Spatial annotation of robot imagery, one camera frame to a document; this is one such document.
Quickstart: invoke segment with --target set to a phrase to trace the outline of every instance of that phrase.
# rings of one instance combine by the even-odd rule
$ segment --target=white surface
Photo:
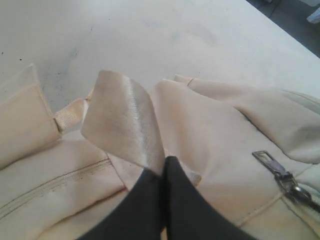
[[[245,0],[2,1],[0,36],[0,83],[34,63],[53,111],[101,69],[147,88],[180,74],[320,97],[319,58]]]

